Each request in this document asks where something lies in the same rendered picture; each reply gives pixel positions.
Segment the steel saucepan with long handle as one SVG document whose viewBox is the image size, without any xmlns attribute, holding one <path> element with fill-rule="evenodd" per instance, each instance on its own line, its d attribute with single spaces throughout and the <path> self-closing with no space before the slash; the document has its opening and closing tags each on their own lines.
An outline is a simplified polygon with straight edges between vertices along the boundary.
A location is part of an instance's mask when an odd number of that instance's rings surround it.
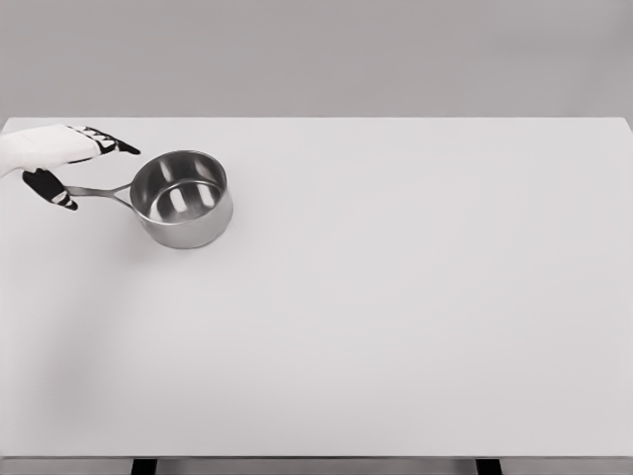
<svg viewBox="0 0 633 475">
<path fill-rule="evenodd" d="M 97 189 L 69 186 L 73 197 L 101 197 L 130 208 L 159 244 L 205 246 L 219 238 L 233 215 L 226 170 L 211 155 L 174 150 L 147 162 L 128 184 Z"/>
</svg>

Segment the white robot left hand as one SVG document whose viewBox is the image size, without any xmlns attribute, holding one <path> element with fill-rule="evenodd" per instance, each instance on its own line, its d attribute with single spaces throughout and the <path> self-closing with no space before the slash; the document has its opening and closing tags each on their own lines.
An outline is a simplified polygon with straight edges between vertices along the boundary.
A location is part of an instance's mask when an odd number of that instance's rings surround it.
<svg viewBox="0 0 633 475">
<path fill-rule="evenodd" d="M 137 147 L 86 125 L 53 124 L 0 134 L 0 179 L 19 171 L 46 202 L 76 211 L 77 203 L 52 171 L 115 152 L 140 154 Z"/>
</svg>

